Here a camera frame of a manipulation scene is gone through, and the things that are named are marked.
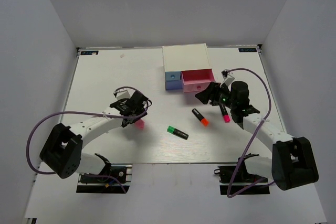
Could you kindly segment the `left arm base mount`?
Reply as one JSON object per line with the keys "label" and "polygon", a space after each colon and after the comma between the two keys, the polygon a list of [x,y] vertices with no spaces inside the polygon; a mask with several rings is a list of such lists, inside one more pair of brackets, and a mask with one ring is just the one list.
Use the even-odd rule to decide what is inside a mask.
{"label": "left arm base mount", "polygon": [[76,193],[125,194],[132,180],[131,164],[112,164],[103,177],[80,174]]}

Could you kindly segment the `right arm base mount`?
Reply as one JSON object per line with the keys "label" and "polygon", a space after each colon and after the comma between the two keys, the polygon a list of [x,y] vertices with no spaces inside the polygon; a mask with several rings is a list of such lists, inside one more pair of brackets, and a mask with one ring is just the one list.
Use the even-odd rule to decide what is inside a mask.
{"label": "right arm base mount", "polygon": [[[214,170],[214,175],[219,177],[219,189],[221,195],[226,195],[230,179],[235,170],[236,165],[225,164],[218,166]],[[237,191],[249,186],[255,181],[259,180],[261,177],[254,174],[247,173],[243,166],[238,170],[234,182],[232,184],[230,194],[234,194]],[[246,191],[240,193],[240,195],[269,195],[270,189],[268,186],[268,178],[265,178],[262,182],[258,183],[254,187],[248,188]]]}

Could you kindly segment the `pink drawer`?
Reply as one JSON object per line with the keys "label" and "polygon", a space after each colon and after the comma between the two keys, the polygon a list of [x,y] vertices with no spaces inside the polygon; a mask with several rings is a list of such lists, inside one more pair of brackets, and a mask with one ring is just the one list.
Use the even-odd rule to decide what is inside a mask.
{"label": "pink drawer", "polygon": [[212,69],[182,71],[181,77],[184,93],[203,91],[215,81]]}

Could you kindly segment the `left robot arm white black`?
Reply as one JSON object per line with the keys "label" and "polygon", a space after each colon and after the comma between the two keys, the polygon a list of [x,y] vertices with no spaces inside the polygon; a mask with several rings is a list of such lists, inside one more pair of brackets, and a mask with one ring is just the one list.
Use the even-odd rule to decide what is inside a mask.
{"label": "left robot arm white black", "polygon": [[72,125],[53,127],[40,159],[60,178],[73,173],[92,174],[98,181],[110,178],[111,163],[100,154],[87,154],[82,149],[99,136],[113,129],[134,124],[147,115],[151,101],[140,91],[129,94],[127,89],[114,92],[117,99],[100,113],[89,113],[89,119]]}

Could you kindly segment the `light blue drawer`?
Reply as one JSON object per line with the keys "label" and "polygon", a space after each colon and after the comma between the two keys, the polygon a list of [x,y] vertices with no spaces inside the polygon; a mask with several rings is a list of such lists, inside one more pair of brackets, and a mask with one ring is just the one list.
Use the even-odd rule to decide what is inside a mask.
{"label": "light blue drawer", "polygon": [[166,71],[165,72],[165,81],[176,81],[181,79],[180,71]]}

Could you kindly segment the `pink capped pen tube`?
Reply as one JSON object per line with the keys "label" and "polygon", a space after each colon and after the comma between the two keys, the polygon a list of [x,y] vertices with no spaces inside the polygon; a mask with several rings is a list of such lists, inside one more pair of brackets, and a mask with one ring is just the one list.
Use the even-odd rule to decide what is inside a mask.
{"label": "pink capped pen tube", "polygon": [[142,119],[137,120],[134,125],[138,128],[138,129],[144,129],[144,125],[145,122]]}

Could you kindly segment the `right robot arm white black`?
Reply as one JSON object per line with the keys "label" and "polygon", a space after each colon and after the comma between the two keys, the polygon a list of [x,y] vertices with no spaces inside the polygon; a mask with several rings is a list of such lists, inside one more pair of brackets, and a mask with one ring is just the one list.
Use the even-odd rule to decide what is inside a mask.
{"label": "right robot arm white black", "polygon": [[228,88],[225,84],[211,82],[196,94],[203,104],[228,107],[233,121],[252,134],[270,151],[271,158],[244,151],[238,159],[232,179],[238,177],[247,182],[255,175],[269,178],[281,190],[313,184],[319,180],[317,165],[310,141],[282,132],[261,116],[250,104],[248,84],[234,81]]}

